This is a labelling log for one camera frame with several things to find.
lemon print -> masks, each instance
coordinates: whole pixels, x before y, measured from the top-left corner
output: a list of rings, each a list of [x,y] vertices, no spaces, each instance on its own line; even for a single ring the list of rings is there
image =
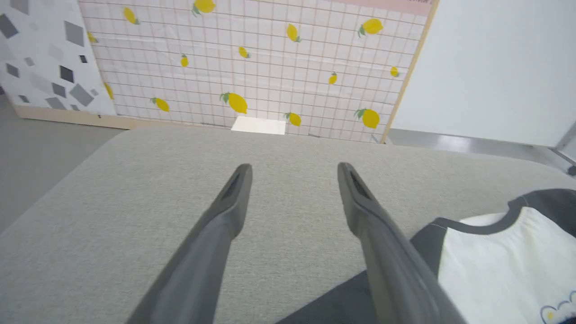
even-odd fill
[[[393,77],[397,77],[400,75],[400,73],[398,72],[398,68],[396,66],[392,66],[392,69],[390,69],[390,74]]]
[[[372,109],[358,109],[354,116],[358,116],[358,119],[362,118],[364,126],[369,128],[376,128],[380,122],[380,116]]]
[[[194,6],[192,7],[192,14],[196,17],[196,14],[210,13],[214,10],[216,4],[212,0],[196,0]]]
[[[164,111],[170,111],[170,107],[168,106],[168,104],[160,99],[160,98],[150,98],[150,101],[152,101],[152,103],[156,104],[158,106],[158,108],[160,108],[160,110],[164,110]]]
[[[132,10],[130,10],[130,8],[128,8],[128,7],[124,7],[124,16],[126,17],[126,20],[128,20],[132,24],[134,24],[134,25],[140,24],[140,21],[138,19],[136,19],[136,16],[132,12]]]
[[[107,83],[104,83],[104,86],[106,87],[106,91],[108,91],[110,99],[114,100],[114,93],[112,92],[112,88],[110,88],[110,86]]]
[[[286,35],[288,35],[288,38],[293,42],[299,43],[301,41],[300,36],[298,36],[298,30],[293,24],[288,24]]]
[[[87,34],[88,34],[88,40],[89,40],[91,43],[98,43],[98,40],[96,39],[96,37],[94,37],[94,36],[92,35],[92,33],[87,32]]]
[[[360,37],[360,34],[376,34],[382,29],[384,29],[384,27],[382,26],[380,20],[376,18],[368,19],[362,26],[360,26],[360,29],[358,30],[358,37]]]
[[[238,52],[240,53],[240,56],[243,58],[250,58],[251,55],[248,54],[248,52],[246,52],[246,48],[240,46],[240,48],[238,49]]]
[[[332,72],[332,76],[330,77],[330,79],[328,79],[328,83],[330,84],[336,83],[336,78],[337,78],[336,72]]]
[[[293,112],[285,113],[284,118],[286,118],[286,120],[290,121],[290,123],[292,125],[298,126],[298,127],[300,127],[300,123],[302,122],[302,119],[300,119],[300,116],[298,116],[297,114],[295,114]]]
[[[235,112],[246,114],[248,111],[248,104],[246,103],[246,100],[235,93],[223,93],[220,95],[220,100],[224,100],[225,103],[230,101],[230,107],[232,107]]]
[[[188,66],[188,57],[186,56],[186,54],[182,54],[182,59],[180,60],[180,63],[182,64],[183,67]]]

white grid panel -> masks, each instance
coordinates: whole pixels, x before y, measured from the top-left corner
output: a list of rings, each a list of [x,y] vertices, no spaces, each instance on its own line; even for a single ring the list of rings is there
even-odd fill
[[[219,97],[230,92],[246,100],[248,116],[298,114],[301,125],[287,123],[288,134],[380,141],[426,17],[325,0],[214,3],[211,13],[195,17],[188,0],[79,2],[119,115],[229,129],[238,113]],[[140,24],[127,21],[125,7]],[[384,29],[359,37],[371,18]],[[289,24],[301,42],[286,36]],[[393,66],[398,77],[390,74]],[[330,85],[333,71],[337,81]],[[354,116],[360,108],[379,114],[375,129]]]

gray cushion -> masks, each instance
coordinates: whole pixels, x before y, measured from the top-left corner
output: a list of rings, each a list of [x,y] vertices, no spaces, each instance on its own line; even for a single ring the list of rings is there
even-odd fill
[[[576,189],[529,161],[293,135],[121,133],[0,235],[0,322],[122,323],[233,170],[253,165],[216,323],[269,323],[362,271],[336,180],[348,161],[407,236],[436,217]]]

white block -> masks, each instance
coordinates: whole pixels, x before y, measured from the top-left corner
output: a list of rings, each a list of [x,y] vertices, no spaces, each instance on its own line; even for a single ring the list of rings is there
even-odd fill
[[[283,120],[238,116],[232,126],[232,130],[284,135],[286,132],[286,122]]]

gray floor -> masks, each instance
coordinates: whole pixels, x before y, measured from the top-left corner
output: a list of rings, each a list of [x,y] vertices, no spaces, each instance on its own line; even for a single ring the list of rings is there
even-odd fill
[[[0,233],[121,131],[20,119],[0,96]]]
[[[20,119],[0,96],[0,233],[118,129]],[[392,130],[394,145],[507,156],[550,165],[566,164],[542,148],[505,142]]]

